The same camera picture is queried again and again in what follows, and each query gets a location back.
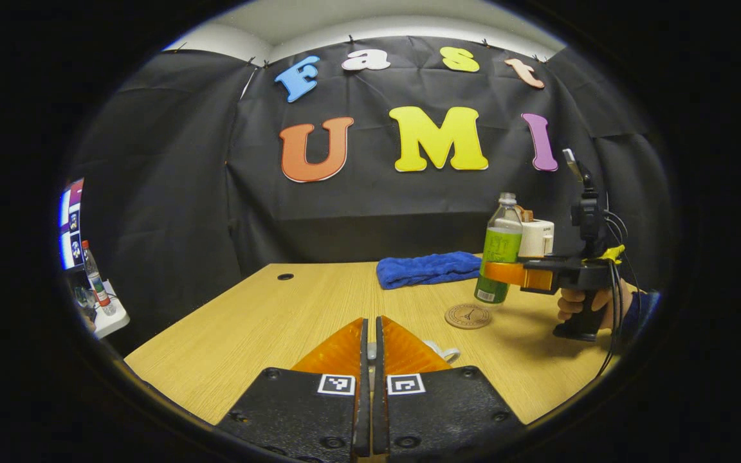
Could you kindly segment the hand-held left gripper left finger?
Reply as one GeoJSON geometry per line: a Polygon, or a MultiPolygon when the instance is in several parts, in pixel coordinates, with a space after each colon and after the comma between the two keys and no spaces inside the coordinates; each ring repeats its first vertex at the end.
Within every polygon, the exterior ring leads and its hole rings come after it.
{"type": "Polygon", "coordinates": [[[292,460],[370,454],[368,320],[327,337],[290,368],[266,367],[218,422],[225,433],[292,460]]]}

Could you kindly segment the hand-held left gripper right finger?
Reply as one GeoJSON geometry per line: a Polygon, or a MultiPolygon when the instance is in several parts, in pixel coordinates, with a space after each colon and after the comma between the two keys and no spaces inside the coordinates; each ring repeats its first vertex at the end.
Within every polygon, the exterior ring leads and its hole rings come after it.
{"type": "Polygon", "coordinates": [[[376,318],[372,450],[387,460],[481,460],[526,426],[476,366],[450,366],[387,316],[376,318]]]}

